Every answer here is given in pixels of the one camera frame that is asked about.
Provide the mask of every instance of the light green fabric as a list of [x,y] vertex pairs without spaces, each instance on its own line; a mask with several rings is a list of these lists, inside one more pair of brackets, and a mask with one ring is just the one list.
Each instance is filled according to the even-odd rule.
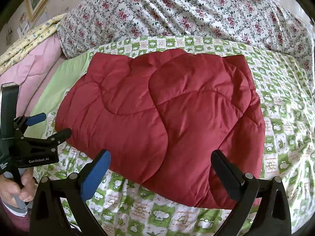
[[[88,52],[76,58],[65,60],[56,70],[43,91],[31,115],[44,112],[46,115],[60,106],[65,90],[71,88],[89,66]],[[28,127],[25,136],[40,138],[46,130],[46,122]]]
[[[34,130],[30,128],[32,136],[46,138],[55,132],[59,104],[75,81],[86,72],[96,52],[135,58],[172,48],[193,54],[245,56],[266,124],[260,178],[282,178],[290,207],[292,232],[295,232],[315,210],[315,104],[306,84],[305,71],[290,55],[200,36],[140,37],[101,45],[59,67],[33,111],[33,114],[46,112],[47,120]],[[59,163],[35,169],[37,179],[42,176],[63,179],[91,162],[85,154],[66,143],[58,147],[58,153]],[[65,199],[62,204],[70,223],[76,224]],[[175,203],[110,170],[87,204],[109,236],[208,236],[218,230],[230,212]],[[253,223],[257,208],[252,208],[242,233]]]

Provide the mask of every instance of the blue gripper pad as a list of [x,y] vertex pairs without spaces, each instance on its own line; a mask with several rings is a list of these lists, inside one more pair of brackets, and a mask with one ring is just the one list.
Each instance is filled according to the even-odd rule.
[[33,125],[40,123],[42,121],[45,121],[45,120],[46,120],[46,114],[44,112],[42,112],[42,113],[39,113],[39,114],[34,115],[32,117],[29,117],[26,120],[25,124],[27,126],[33,126]]
[[81,198],[85,202],[91,199],[102,181],[106,171],[111,164],[111,154],[109,151],[105,151],[98,161],[94,164],[89,174],[81,183]]

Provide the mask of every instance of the silver bolt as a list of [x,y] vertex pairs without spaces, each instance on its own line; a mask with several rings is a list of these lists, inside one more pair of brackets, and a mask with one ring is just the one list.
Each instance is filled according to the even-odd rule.
[[48,181],[48,178],[46,176],[43,177],[42,180],[41,180],[42,183],[46,183],[47,181]]
[[254,176],[252,173],[247,172],[247,173],[245,173],[245,177],[248,179],[252,179]]
[[278,177],[278,176],[275,176],[275,181],[276,181],[277,183],[281,183],[281,178]]
[[70,179],[76,179],[78,177],[78,174],[77,173],[71,173],[69,177],[70,177]]

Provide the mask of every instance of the red quilted garment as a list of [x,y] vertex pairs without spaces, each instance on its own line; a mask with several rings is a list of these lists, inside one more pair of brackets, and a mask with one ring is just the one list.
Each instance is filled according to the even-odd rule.
[[64,98],[56,130],[110,169],[172,201],[231,209],[210,156],[220,149],[259,177],[265,123],[245,57],[181,49],[135,59],[97,53]]

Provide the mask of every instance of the pink blanket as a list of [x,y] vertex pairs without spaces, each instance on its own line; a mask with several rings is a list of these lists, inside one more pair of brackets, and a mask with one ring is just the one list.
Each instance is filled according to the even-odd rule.
[[0,85],[15,82],[20,86],[16,116],[29,115],[59,64],[64,60],[57,34],[44,40],[22,61],[0,76]]

